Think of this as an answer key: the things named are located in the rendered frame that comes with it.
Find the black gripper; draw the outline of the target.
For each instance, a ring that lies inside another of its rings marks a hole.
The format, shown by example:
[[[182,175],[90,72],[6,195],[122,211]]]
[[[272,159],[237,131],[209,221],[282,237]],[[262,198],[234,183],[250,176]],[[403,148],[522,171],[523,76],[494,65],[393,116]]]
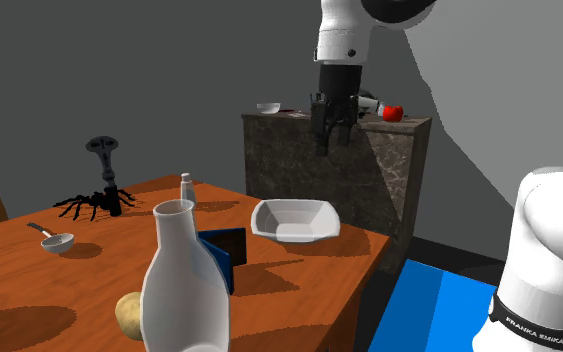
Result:
[[[334,111],[335,123],[339,130],[338,144],[349,144],[351,129],[358,117],[357,95],[361,76],[361,65],[320,65],[318,90],[310,95],[311,130],[316,142],[317,156],[324,157],[328,153],[332,121],[326,102],[338,104]]]

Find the dark marble counter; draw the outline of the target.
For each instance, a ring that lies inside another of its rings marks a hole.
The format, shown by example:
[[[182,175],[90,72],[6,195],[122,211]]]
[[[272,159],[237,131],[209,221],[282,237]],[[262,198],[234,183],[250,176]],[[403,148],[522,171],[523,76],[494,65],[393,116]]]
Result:
[[[386,235],[391,244],[379,264],[393,274],[413,237],[432,120],[386,122],[366,114],[320,157],[306,112],[246,113],[246,192],[260,199],[304,198],[330,202],[341,222]]]

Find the white square bowl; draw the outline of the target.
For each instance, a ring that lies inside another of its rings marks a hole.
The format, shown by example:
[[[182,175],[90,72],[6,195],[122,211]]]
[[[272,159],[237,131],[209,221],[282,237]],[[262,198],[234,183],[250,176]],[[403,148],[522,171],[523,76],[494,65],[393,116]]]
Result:
[[[338,237],[341,223],[327,201],[311,199],[267,199],[251,215],[254,235],[280,243],[313,243]]]

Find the blue tablet with black screen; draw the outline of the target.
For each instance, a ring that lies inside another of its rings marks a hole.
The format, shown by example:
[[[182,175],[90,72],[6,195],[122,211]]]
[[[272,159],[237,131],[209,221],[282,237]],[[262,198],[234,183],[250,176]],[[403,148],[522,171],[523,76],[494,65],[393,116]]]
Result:
[[[245,228],[199,231],[198,237],[212,254],[226,282],[229,294],[234,293],[234,268],[247,263]]]

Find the small white shaker bottle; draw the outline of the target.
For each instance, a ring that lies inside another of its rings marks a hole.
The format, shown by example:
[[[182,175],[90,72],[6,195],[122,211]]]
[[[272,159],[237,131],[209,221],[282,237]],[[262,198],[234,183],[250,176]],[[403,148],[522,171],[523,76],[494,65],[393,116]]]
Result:
[[[182,200],[188,200],[194,205],[197,204],[194,181],[189,173],[181,174],[180,197]]]

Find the blue robot stand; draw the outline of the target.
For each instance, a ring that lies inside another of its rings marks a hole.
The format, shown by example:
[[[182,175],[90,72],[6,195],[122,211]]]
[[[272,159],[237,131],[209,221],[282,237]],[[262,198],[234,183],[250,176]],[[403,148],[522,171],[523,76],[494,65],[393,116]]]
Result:
[[[501,264],[455,272],[408,260],[367,352],[473,352]]]

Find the large white bottle vase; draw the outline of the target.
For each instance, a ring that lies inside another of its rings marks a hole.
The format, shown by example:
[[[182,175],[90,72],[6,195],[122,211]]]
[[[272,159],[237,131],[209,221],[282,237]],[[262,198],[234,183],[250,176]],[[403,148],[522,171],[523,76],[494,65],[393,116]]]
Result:
[[[230,297],[198,238],[193,208],[176,199],[153,209],[158,247],[140,298],[146,352],[229,352]]]

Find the dark grey upright kitchen tool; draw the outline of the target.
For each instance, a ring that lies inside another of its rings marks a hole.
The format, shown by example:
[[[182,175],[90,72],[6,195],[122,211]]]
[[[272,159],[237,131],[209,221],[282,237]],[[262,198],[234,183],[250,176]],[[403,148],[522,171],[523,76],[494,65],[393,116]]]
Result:
[[[106,182],[104,194],[107,210],[112,217],[122,214],[118,187],[115,183],[115,173],[112,169],[111,153],[119,146],[118,141],[110,136],[97,136],[86,143],[86,149],[95,153],[101,162],[103,171],[102,178]]]

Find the black toy spider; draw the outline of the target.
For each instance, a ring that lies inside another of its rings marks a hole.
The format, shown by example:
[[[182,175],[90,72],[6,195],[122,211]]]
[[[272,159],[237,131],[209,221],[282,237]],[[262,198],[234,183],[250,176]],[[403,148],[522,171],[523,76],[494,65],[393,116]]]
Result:
[[[92,215],[90,220],[93,221],[97,214],[97,209],[108,211],[112,217],[117,217],[122,214],[121,204],[133,207],[133,201],[136,198],[123,189],[106,187],[103,192],[95,191],[92,195],[77,195],[73,198],[68,198],[54,204],[54,207],[66,205],[67,208],[62,211],[59,216],[63,217],[72,208],[75,209],[73,219],[79,217],[82,205],[88,205],[92,208]]]

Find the yellow potato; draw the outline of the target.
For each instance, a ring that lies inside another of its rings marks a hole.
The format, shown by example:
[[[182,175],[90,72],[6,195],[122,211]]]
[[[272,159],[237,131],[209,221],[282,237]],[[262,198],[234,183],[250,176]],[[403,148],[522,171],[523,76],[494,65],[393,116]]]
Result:
[[[142,341],[140,328],[140,292],[130,292],[122,296],[115,306],[117,323],[125,336],[132,340]]]

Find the brown wooden table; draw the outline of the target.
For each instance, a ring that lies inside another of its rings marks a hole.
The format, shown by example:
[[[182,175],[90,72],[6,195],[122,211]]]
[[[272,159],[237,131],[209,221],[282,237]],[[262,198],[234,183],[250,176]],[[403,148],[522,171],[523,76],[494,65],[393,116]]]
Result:
[[[114,310],[141,288],[157,247],[155,205],[179,194],[175,175],[132,187],[119,217],[57,209],[0,223],[0,352],[144,352],[120,330]],[[45,236],[70,233],[65,253]],[[231,352],[352,352],[361,293],[388,237],[350,225],[338,237],[280,244],[248,235],[247,263],[234,271]]]

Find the grey ladle spoon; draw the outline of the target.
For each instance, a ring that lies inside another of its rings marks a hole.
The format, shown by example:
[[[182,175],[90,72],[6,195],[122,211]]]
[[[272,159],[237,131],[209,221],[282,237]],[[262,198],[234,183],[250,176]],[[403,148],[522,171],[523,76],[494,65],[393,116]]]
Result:
[[[45,239],[41,242],[41,246],[47,252],[54,254],[65,253],[75,243],[75,236],[73,234],[51,234],[45,228],[33,222],[28,223],[27,226],[40,231],[45,236]]]

